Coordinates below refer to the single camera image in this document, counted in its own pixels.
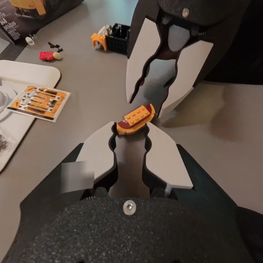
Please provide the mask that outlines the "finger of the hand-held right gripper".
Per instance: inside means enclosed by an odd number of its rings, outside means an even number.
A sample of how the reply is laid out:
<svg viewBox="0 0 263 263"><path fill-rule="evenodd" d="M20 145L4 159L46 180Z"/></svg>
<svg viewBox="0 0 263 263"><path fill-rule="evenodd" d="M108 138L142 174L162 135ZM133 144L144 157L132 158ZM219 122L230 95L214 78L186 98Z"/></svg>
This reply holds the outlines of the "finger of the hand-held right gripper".
<svg viewBox="0 0 263 263"><path fill-rule="evenodd" d="M211 42L198 41L182 49L176 61L177 75L169 86L168 96L159 110L158 118L167 116L193 90L213 45Z"/></svg>
<svg viewBox="0 0 263 263"><path fill-rule="evenodd" d="M139 83L146 72L146 64L158 51L161 37L157 24L145 18L134 44L130 57L127 60L126 96L127 102L132 103L139 88Z"/></svg>

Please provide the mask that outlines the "lego set cardboard box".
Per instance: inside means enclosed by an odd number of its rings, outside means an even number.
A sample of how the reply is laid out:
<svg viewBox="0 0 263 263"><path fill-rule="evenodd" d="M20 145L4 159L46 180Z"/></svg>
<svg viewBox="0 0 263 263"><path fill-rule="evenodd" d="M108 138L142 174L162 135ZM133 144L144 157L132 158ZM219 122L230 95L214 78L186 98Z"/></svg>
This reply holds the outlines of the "lego set cardboard box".
<svg viewBox="0 0 263 263"><path fill-rule="evenodd" d="M0 37L12 44L71 11L83 0L1 0Z"/></svg>

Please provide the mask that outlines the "clear plastic bag of pieces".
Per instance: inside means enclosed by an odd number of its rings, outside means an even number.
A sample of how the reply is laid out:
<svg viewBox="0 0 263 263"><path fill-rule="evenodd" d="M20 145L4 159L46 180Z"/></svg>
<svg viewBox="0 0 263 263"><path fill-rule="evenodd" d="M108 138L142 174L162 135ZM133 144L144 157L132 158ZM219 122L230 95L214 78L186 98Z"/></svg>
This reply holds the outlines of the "clear plastic bag of pieces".
<svg viewBox="0 0 263 263"><path fill-rule="evenodd" d="M3 159L8 154L11 154L13 150L15 150L17 145L17 141L3 127L0 127L0 158Z"/></svg>

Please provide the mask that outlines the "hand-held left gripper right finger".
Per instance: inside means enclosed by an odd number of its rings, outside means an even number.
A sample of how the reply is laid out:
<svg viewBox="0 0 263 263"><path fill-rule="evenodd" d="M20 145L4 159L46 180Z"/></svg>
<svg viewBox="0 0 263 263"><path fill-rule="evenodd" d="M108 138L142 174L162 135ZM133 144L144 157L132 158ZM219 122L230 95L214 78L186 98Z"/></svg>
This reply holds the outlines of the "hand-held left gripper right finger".
<svg viewBox="0 0 263 263"><path fill-rule="evenodd" d="M175 141L152 123L145 127L145 150L143 182L149 189L193 188Z"/></svg>

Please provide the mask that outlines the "white round stand base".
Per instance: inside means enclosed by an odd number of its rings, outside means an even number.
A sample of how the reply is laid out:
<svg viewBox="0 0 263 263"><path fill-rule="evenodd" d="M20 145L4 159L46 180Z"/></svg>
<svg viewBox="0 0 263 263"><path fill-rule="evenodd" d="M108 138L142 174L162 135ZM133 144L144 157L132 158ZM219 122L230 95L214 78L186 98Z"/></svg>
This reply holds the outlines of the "white round stand base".
<svg viewBox="0 0 263 263"><path fill-rule="evenodd" d="M12 83L1 80L0 85L0 122L6 120L11 111L6 110L9 104L17 97L17 92Z"/></svg>

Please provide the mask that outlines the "red lego minifigure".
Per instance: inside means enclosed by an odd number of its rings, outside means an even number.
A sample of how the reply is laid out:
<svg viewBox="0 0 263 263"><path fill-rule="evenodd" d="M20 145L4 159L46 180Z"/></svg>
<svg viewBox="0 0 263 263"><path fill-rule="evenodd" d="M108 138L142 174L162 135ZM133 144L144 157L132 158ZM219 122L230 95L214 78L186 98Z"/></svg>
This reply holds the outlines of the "red lego minifigure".
<svg viewBox="0 0 263 263"><path fill-rule="evenodd" d="M41 61L53 61L53 60L61 60L62 57L58 52L53 51L45 51L39 53L39 59Z"/></svg>

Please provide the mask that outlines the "white rounded board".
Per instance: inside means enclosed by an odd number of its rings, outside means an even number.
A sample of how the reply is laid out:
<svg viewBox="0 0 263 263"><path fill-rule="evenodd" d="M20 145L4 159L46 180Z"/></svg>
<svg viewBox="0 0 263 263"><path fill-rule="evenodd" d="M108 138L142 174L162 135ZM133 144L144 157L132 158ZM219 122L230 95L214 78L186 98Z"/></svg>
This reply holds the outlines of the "white rounded board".
<svg viewBox="0 0 263 263"><path fill-rule="evenodd" d="M17 94L30 85L55 88L60 78L61 73L55 67L8 60L0 61L0 79L12 83ZM12 112L6 120L0 123L0 126L15 138L17 148L34 120L35 118L32 116ZM15 150L0 160L1 172L15 153Z"/></svg>

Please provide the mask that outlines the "person's right forearm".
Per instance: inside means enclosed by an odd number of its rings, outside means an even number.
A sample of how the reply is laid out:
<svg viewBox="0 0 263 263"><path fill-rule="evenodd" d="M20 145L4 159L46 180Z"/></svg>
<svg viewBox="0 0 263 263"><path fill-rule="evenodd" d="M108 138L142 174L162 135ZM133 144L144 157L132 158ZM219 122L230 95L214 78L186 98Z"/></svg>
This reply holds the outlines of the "person's right forearm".
<svg viewBox="0 0 263 263"><path fill-rule="evenodd" d="M251 1L224 58L206 81L263 85L263 1Z"/></svg>

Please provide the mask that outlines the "orange curved lego assembly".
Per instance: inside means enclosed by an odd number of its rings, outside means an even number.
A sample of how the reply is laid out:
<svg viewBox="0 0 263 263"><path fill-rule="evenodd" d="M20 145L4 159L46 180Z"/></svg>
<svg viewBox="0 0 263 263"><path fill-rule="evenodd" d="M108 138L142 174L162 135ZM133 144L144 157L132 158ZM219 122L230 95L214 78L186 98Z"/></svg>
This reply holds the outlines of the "orange curved lego assembly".
<svg viewBox="0 0 263 263"><path fill-rule="evenodd" d="M140 122L134 127L131 127L128 123L126 123L124 120L117 123L117 132L119 135L130 135L138 132L142 128L145 127L146 123L151 122L153 117L155 116L155 109L152 104L150 104L152 107L152 112L149 117L147 117L145 120Z"/></svg>

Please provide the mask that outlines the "cluster of tiny black pieces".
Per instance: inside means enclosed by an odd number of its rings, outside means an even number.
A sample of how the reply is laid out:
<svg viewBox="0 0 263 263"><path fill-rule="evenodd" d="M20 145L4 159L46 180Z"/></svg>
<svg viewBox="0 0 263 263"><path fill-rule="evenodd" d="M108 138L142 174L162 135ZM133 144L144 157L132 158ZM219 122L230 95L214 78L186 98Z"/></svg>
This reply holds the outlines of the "cluster of tiny black pieces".
<svg viewBox="0 0 263 263"><path fill-rule="evenodd" d="M48 45L51 49L57 49L55 52L60 53L63 51L63 49L58 44L52 44L51 42L48 42Z"/></svg>

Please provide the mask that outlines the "orange studded lego plate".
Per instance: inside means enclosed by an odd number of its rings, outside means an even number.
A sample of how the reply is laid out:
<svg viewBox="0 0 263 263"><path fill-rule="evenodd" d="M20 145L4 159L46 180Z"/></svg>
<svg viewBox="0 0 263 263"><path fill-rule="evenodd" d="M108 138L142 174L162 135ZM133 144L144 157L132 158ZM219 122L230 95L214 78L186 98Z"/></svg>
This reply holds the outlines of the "orange studded lego plate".
<svg viewBox="0 0 263 263"><path fill-rule="evenodd" d="M145 120L147 117L150 116L152 112L152 107L150 104L144 106L140 106L133 110L132 112L128 113L127 115L124 116L124 121L128 123L131 127L136 126L143 120Z"/></svg>

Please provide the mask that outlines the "black orange lego car chassis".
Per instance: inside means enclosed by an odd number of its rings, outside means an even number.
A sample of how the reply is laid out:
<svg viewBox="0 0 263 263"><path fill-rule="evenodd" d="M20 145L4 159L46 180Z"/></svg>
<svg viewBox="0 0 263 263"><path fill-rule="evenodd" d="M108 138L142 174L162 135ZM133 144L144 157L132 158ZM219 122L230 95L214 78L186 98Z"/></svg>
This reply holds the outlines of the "black orange lego car chassis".
<svg viewBox="0 0 263 263"><path fill-rule="evenodd" d="M130 36L130 26L115 23L103 26L98 33L91 36L91 42L94 47L112 51L115 53L127 55Z"/></svg>

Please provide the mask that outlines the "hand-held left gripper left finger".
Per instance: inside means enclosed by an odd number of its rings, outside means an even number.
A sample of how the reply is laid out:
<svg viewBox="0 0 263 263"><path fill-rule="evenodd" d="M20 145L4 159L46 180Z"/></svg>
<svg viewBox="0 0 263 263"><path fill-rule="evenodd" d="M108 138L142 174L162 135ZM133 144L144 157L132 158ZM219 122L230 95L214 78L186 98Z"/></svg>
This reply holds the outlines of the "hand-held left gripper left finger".
<svg viewBox="0 0 263 263"><path fill-rule="evenodd" d="M87 163L94 172L94 186L113 186L118 179L116 148L117 123L109 122L83 143L76 162Z"/></svg>

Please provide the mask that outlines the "orange black sticker sheet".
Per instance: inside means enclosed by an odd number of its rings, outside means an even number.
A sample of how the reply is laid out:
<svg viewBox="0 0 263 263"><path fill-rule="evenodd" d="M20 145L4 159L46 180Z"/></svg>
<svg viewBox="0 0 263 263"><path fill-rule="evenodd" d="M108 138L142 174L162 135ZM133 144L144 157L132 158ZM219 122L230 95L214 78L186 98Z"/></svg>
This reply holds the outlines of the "orange black sticker sheet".
<svg viewBox="0 0 263 263"><path fill-rule="evenodd" d="M19 92L5 110L56 122L70 95L70 92L30 85Z"/></svg>

